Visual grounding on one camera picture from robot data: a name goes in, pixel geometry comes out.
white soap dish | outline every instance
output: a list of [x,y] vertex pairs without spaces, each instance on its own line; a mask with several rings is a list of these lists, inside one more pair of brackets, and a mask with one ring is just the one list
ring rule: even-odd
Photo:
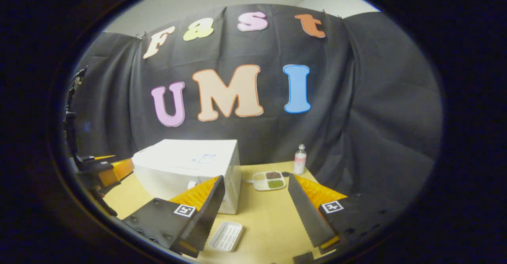
[[219,229],[217,229],[208,245],[213,249],[230,253],[236,248],[242,234],[243,226],[241,224],[224,221],[220,224]]

white box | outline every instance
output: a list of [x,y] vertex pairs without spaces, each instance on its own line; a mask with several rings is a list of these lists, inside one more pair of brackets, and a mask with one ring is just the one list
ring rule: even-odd
[[132,162],[146,191],[167,201],[194,182],[223,175],[226,192],[219,213],[236,213],[241,186],[237,140],[165,139],[134,154]]

black fabric curtain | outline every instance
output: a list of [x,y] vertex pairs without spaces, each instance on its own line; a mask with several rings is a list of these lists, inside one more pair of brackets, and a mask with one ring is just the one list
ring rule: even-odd
[[[238,17],[260,11],[268,26],[240,31]],[[318,38],[297,15],[322,24]],[[193,22],[213,19],[213,32],[184,40]],[[174,26],[158,51],[143,58],[151,37]],[[408,203],[438,155],[442,105],[435,73],[414,42],[382,13],[346,19],[275,4],[228,6],[189,15],[141,39],[102,33],[76,71],[88,65],[73,109],[81,155],[135,152],[162,139],[237,139],[243,165],[291,161],[306,145],[306,167],[317,180],[344,194],[369,192]],[[257,65],[257,97],[263,113],[232,113],[201,121],[199,84],[193,74],[214,70],[225,85],[241,65]],[[289,113],[285,65],[305,65],[311,109]],[[164,87],[165,110],[176,113],[169,86],[183,82],[185,118],[174,127],[157,118],[154,88]]]

small white bottle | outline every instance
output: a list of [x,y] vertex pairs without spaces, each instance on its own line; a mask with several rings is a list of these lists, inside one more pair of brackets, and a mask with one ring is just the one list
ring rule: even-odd
[[299,150],[295,152],[294,156],[294,174],[301,175],[305,172],[306,152],[305,145],[299,144]]

wooden table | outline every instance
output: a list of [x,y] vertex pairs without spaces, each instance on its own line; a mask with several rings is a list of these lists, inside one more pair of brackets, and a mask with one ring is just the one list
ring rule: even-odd
[[[204,251],[199,253],[197,261],[204,264],[293,264],[292,257],[304,253],[311,252],[314,258],[322,257],[318,248],[313,248],[297,214],[288,192],[288,178],[285,188],[272,191],[256,191],[252,184],[246,182],[256,172],[292,172],[293,168],[293,161],[242,165],[237,214],[217,214]],[[306,169],[301,176],[317,182]],[[135,174],[125,178],[121,185],[112,188],[105,196],[107,204],[118,212],[119,219],[129,216],[151,199]],[[232,253],[215,251],[208,246],[208,241],[223,221],[237,222],[243,226],[243,235]]]

